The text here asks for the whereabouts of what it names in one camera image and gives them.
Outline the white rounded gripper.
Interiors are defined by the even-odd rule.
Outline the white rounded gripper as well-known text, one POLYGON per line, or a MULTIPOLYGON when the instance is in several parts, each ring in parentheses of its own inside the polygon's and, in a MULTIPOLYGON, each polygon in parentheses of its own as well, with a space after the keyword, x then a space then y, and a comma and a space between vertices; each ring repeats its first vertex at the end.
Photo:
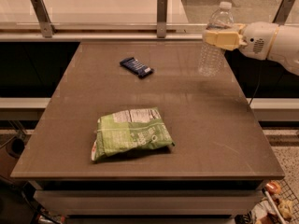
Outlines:
POLYGON ((235 31, 205 30, 203 40, 220 49, 239 49, 249 58, 257 60, 267 58, 273 38, 278 31, 277 24, 258 21, 246 26, 244 23, 235 23, 233 28, 235 31))

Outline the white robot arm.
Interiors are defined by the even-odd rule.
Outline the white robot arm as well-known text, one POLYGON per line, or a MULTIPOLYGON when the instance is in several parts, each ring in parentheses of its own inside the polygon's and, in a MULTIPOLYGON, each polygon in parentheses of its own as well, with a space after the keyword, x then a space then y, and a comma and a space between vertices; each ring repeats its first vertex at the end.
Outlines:
POLYGON ((256 60, 281 64, 299 76, 299 28, 264 21, 235 23, 228 29, 207 29, 203 40, 214 47, 235 50, 256 60))

